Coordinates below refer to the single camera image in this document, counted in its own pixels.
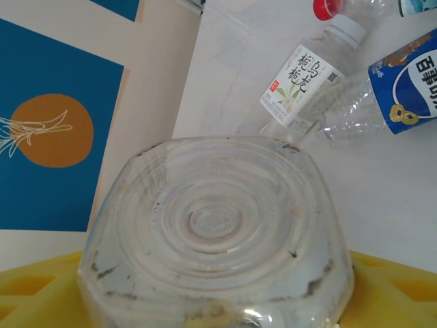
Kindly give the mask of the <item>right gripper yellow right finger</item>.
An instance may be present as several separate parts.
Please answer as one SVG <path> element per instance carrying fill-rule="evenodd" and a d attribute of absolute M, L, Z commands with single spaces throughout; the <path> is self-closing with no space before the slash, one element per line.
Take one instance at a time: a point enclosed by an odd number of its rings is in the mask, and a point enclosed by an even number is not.
<path fill-rule="evenodd" d="M 436 274 L 351 253 L 354 292 L 339 327 L 435 327 Z"/>

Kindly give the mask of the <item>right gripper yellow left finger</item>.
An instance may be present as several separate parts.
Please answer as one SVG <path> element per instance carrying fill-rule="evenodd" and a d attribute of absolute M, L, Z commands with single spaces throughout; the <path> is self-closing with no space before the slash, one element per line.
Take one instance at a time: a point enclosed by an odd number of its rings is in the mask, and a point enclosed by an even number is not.
<path fill-rule="evenodd" d="M 1 272 L 1 326 L 90 327 L 77 286 L 82 252 L 76 251 Z"/>

